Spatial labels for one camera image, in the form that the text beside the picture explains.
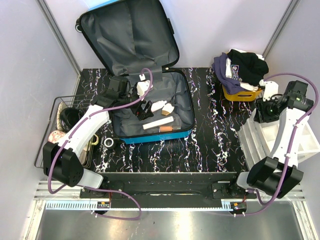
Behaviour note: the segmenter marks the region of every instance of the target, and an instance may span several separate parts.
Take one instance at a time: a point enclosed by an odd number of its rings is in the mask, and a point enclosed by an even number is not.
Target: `pile of clothes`
[[[262,55],[231,49],[214,58],[213,71],[230,95],[242,91],[257,91],[269,72]]]

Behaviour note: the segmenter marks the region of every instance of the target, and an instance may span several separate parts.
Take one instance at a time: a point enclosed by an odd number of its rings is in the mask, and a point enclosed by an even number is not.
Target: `purple clothing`
[[[226,77],[227,58],[228,55],[223,52],[221,56],[217,56],[213,59],[214,63],[212,64],[212,68],[217,78],[222,83],[228,94],[232,95],[241,91],[248,91],[240,86],[240,82],[238,80]]]

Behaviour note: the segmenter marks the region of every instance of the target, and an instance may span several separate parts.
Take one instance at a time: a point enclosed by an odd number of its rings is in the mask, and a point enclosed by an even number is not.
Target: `suitcase lid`
[[[82,14],[80,29],[112,75],[171,67],[179,49],[159,0],[120,0]]]

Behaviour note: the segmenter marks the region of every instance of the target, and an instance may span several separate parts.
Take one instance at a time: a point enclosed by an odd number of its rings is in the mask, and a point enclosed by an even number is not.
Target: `blue suitcase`
[[[153,89],[146,101],[166,100],[174,105],[169,116],[179,130],[159,132],[142,125],[165,118],[161,110],[139,121],[129,109],[113,112],[116,138],[137,144],[187,137],[195,125],[195,113],[186,76],[171,68],[179,60],[179,49],[170,20],[159,0],[110,1],[90,9],[76,21],[81,32],[111,76],[124,76],[133,86],[143,68],[152,70]]]

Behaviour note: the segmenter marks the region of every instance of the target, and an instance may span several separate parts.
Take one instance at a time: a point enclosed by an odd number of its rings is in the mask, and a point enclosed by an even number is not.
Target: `printed logo on shirt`
[[[237,81],[239,81],[238,71],[239,71],[239,65],[231,65],[231,76],[233,79]]]

